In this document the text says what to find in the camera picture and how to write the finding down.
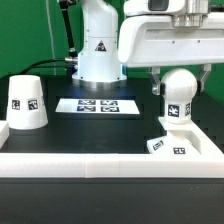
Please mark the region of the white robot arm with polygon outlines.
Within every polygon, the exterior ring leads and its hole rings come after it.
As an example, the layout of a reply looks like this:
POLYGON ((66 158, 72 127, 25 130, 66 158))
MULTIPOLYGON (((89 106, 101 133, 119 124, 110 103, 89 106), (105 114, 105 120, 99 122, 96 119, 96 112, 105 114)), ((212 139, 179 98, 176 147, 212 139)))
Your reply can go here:
POLYGON ((123 81, 121 66, 150 69, 152 91, 163 84, 160 69, 200 65, 204 82, 211 66, 224 63, 224 5, 210 0, 127 0, 125 20, 103 0, 80 0, 84 46, 73 78, 92 87, 123 81))

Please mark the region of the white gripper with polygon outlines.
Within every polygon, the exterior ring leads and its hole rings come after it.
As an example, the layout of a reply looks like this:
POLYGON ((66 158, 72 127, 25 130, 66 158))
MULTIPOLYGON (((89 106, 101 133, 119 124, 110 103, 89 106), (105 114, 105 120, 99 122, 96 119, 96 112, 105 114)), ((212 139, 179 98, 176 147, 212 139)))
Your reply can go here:
POLYGON ((136 16, 120 28, 119 61, 126 67, 149 67, 152 93, 161 93, 163 66, 200 65, 199 91, 212 65, 224 63, 224 13, 211 13, 201 27, 173 27, 170 16, 136 16))

